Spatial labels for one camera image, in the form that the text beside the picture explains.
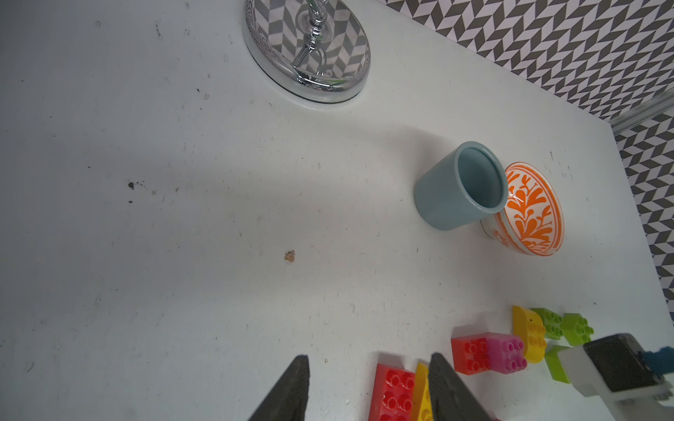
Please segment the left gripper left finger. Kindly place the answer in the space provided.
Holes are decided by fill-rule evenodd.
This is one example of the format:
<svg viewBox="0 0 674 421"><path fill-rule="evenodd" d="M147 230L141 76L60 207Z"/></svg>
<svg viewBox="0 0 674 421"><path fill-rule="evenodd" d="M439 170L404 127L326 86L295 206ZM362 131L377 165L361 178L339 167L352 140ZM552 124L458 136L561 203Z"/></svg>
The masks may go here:
<svg viewBox="0 0 674 421"><path fill-rule="evenodd" d="M304 421L309 387L309 358L300 354L292 360L249 421Z"/></svg>

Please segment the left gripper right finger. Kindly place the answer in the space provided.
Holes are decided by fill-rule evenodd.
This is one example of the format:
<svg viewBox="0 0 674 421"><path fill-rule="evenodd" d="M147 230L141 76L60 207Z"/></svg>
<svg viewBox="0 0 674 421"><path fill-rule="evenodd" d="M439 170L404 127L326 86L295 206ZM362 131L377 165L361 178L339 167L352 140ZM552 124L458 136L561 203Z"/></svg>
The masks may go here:
<svg viewBox="0 0 674 421"><path fill-rule="evenodd" d="M494 420L440 353L431 356L428 386L435 421Z"/></svg>

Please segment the yellow curved lego brick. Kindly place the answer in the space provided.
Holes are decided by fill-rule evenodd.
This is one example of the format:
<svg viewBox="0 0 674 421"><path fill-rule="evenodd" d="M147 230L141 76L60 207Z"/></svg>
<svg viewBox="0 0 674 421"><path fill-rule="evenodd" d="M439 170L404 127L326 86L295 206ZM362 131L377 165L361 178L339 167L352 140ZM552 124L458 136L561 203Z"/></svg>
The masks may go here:
<svg viewBox="0 0 674 421"><path fill-rule="evenodd" d="M529 364L540 363L547 349L546 328L542 318L530 309L513 306L514 334L524 343L524 357Z"/></svg>

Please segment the pink lego brick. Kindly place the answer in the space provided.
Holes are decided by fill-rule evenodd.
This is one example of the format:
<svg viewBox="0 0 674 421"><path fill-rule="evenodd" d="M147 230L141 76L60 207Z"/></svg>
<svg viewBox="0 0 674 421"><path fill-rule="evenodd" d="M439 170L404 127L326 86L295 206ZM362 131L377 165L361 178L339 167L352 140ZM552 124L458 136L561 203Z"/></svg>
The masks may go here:
<svg viewBox="0 0 674 421"><path fill-rule="evenodd" d="M518 336L486 333L485 340L490 370L508 375L528 367L524 356L525 343Z"/></svg>

